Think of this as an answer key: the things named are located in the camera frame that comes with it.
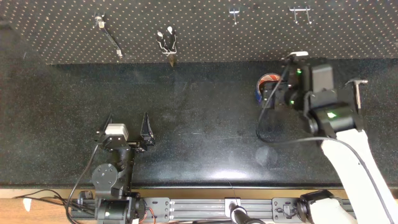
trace pegboard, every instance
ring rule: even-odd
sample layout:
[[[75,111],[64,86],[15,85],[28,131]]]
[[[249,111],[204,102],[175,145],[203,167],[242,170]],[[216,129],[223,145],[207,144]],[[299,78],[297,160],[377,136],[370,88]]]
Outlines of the pegboard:
[[[289,7],[311,8],[297,13]],[[230,9],[239,9],[234,17]],[[93,28],[105,13],[106,36]],[[156,40],[177,31],[177,62],[278,60],[307,50],[312,57],[397,58],[398,2],[365,0],[0,0],[0,15],[48,64],[166,62]]]

